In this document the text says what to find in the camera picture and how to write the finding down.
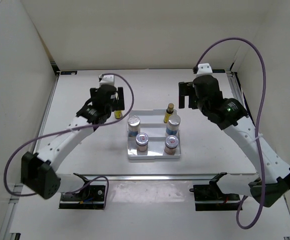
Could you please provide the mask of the yellow label sauce bottle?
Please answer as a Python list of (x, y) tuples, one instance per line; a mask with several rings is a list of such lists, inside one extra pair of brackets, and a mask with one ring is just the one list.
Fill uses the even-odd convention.
[(114, 112), (114, 117), (115, 117), (117, 120), (121, 119), (121, 118), (123, 117), (123, 112), (122, 112), (122, 110), (116, 110), (116, 111)]
[(174, 112), (174, 104), (169, 103), (165, 111), (164, 120), (163, 120), (164, 123), (168, 122), (168, 119), (173, 114), (173, 112)]

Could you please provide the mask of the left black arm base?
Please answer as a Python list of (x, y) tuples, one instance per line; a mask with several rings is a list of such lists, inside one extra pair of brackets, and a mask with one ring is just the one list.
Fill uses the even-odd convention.
[(84, 184), (78, 190), (62, 193), (58, 208), (61, 210), (104, 210), (107, 204), (109, 179), (97, 176), (93, 179), (74, 173)]

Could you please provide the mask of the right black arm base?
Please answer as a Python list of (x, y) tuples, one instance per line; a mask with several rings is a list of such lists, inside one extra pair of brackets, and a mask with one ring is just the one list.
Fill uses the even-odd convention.
[(240, 196), (234, 193), (222, 193), (216, 183), (227, 173), (221, 172), (209, 180), (208, 184), (194, 184), (189, 189), (194, 195), (195, 211), (236, 211), (241, 203)]

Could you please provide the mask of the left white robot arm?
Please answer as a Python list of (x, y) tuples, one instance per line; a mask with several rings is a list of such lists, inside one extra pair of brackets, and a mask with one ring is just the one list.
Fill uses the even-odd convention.
[(65, 158), (86, 137), (104, 124), (111, 113), (124, 110), (122, 87), (102, 84), (90, 89), (90, 98), (76, 113), (66, 133), (58, 134), (36, 153), (25, 153), (21, 158), (21, 182), (43, 199), (60, 190), (61, 177), (56, 174)]

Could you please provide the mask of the white lid jar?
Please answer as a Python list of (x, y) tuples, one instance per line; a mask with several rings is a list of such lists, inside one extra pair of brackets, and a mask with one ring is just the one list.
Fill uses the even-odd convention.
[(136, 149), (138, 153), (145, 153), (148, 150), (149, 137), (146, 133), (140, 132), (136, 138)]
[(175, 135), (169, 135), (165, 139), (164, 152), (168, 155), (174, 155), (179, 145), (179, 139)]

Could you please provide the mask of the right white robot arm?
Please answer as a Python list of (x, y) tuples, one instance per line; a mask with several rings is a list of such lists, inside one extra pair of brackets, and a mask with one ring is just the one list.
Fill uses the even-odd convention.
[(217, 174), (209, 181), (209, 194), (215, 200), (225, 195), (238, 194), (253, 197), (258, 203), (271, 207), (290, 190), (290, 165), (282, 160), (260, 136), (247, 110), (235, 98), (224, 98), (219, 82), (212, 75), (196, 77), (192, 82), (180, 82), (179, 108), (199, 109), (216, 124), (243, 151), (256, 169), (252, 176)]

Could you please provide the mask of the blue label shaker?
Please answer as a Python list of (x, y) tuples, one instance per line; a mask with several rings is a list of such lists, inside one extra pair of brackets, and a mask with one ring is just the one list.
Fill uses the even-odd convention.
[(135, 137), (140, 133), (140, 118), (136, 115), (132, 115), (128, 118), (128, 135)]
[(179, 131), (180, 123), (181, 123), (181, 118), (177, 114), (171, 115), (166, 124), (165, 135), (176, 136)]

